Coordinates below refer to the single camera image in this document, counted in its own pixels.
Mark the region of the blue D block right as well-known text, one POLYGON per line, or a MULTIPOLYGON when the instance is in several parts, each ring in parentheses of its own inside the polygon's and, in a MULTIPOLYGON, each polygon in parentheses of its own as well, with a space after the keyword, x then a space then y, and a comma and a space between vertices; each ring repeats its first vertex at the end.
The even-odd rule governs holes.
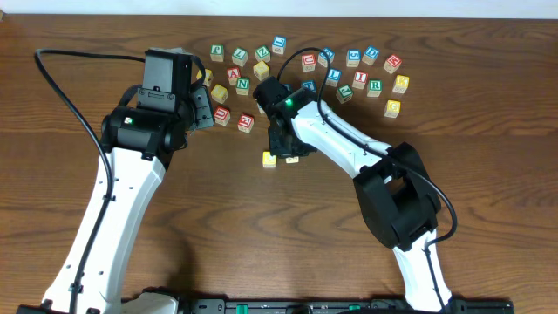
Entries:
POLYGON ((362 62, 366 65, 374 65, 376 60, 378 59, 378 55, 380 50, 374 46, 368 46, 363 53, 362 62))

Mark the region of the blue 2 block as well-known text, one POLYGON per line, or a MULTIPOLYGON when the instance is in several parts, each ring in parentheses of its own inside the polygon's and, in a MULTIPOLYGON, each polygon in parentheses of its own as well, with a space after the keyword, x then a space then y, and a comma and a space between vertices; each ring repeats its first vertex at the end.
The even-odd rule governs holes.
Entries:
POLYGON ((257 105, 257 108, 258 108, 258 111, 259 111, 260 114, 266 114, 265 111, 263 110, 263 108, 260 106, 259 103, 256 102, 256 105, 257 105))

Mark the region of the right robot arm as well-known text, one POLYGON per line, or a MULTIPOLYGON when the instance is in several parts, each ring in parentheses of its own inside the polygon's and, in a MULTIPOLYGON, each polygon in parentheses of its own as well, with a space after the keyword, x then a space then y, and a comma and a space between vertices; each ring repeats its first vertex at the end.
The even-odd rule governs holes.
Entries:
POLYGON ((269 119, 273 156, 287 159, 321 152, 350 176, 367 228, 394 252, 411 308, 448 310, 452 293, 435 246, 444 197, 419 153, 406 142, 391 147, 358 131, 307 88, 291 92, 269 77, 253 96, 269 119))

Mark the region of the red U block lower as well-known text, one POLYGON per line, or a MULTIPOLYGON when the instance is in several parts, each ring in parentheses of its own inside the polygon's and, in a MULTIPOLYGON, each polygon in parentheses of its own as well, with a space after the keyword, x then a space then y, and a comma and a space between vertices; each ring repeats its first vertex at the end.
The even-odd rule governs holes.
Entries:
POLYGON ((230 111, 222 106, 217 106, 214 111, 214 121, 220 126, 226 126, 230 121, 231 113, 230 111))

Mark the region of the blue L block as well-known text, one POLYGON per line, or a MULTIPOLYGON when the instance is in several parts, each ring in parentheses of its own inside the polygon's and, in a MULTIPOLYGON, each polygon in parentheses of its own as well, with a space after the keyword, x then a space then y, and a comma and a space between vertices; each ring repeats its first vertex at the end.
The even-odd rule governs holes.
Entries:
POLYGON ((328 86, 337 87, 341 79, 341 76, 342 76, 341 71, 331 68, 328 70, 325 84, 328 86))

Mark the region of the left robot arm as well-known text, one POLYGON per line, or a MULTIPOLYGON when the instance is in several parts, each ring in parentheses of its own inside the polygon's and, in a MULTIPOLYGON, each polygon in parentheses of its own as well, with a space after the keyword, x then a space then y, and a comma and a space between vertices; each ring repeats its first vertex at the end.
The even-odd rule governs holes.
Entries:
POLYGON ((99 152, 92 196, 71 250, 39 305, 20 313, 184 313, 182 297, 148 288, 122 297, 126 267, 146 208, 173 154, 187 147, 190 131, 214 125, 200 58, 181 48, 150 48, 140 62, 144 77, 129 87, 96 134, 83 114, 34 59, 54 92, 88 132, 99 152))

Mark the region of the green R block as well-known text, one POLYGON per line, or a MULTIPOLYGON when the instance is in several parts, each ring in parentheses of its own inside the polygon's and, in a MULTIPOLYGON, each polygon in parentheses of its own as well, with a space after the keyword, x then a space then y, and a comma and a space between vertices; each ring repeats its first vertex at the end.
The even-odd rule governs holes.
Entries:
POLYGON ((367 94, 368 98, 378 98, 383 91, 383 83, 379 79, 371 79, 367 85, 367 94))

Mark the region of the green L block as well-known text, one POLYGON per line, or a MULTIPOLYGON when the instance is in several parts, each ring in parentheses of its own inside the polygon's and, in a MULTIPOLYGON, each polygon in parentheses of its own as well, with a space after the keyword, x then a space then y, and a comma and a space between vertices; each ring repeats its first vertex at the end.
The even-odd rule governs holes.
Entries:
POLYGON ((235 48, 232 53, 232 62, 235 65, 243 67, 248 61, 248 52, 241 47, 235 48))

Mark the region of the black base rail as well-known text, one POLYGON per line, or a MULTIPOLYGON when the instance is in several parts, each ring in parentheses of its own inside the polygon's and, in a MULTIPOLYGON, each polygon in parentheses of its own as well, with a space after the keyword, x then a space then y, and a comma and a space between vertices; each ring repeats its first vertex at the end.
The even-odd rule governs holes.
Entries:
MULTIPOLYGON (((185 303, 178 310, 183 314, 372 314, 430 313, 414 310, 405 300, 372 299, 357 301, 232 301, 199 299, 185 303)), ((514 314, 511 302, 451 300, 440 313, 451 314, 514 314)))

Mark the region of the red U block upper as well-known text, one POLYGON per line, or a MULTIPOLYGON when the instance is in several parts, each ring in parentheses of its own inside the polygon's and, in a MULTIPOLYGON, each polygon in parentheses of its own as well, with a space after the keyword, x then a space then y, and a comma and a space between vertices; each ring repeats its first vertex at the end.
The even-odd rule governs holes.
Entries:
POLYGON ((314 54, 303 54, 301 64, 304 72, 313 72, 316 69, 316 56, 314 54))

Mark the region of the yellow C block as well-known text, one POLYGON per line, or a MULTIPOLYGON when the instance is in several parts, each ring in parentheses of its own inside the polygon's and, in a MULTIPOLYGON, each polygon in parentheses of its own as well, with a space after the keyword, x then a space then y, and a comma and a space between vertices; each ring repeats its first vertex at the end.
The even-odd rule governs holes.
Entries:
POLYGON ((276 167, 276 156, 270 151, 264 151, 262 153, 262 166, 264 168, 275 168, 276 167))

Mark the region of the yellow O block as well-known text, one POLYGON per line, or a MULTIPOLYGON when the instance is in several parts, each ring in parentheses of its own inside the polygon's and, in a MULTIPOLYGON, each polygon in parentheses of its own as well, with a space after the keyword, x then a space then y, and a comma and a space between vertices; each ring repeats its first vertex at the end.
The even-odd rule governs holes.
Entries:
POLYGON ((288 157, 286 158, 286 163, 287 164, 294 164, 294 163, 298 163, 300 161, 300 157, 296 156, 296 157, 288 157))

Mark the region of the blue d block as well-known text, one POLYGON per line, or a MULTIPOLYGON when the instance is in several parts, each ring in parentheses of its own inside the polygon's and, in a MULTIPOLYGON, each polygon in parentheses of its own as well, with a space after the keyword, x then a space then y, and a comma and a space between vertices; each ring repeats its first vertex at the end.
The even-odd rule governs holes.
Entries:
POLYGON ((329 47, 323 48, 323 51, 319 53, 317 62, 323 67, 327 67, 334 60, 335 52, 329 47))
POLYGON ((376 60, 378 59, 378 55, 380 50, 374 46, 368 46, 363 53, 362 62, 366 65, 374 65, 376 60))

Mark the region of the green N block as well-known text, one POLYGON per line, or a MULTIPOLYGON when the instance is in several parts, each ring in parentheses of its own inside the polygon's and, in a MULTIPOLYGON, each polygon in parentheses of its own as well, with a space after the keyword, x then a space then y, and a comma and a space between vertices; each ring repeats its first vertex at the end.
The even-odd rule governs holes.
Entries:
POLYGON ((250 80, 248 78, 238 78, 235 89, 238 95, 248 96, 250 91, 250 80))

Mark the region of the green block top left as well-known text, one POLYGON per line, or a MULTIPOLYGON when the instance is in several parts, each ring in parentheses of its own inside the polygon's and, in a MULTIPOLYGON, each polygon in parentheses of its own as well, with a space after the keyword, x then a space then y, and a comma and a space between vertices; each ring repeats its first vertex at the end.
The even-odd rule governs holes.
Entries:
POLYGON ((223 62, 225 57, 224 46, 222 44, 212 44, 210 58, 214 62, 223 62))

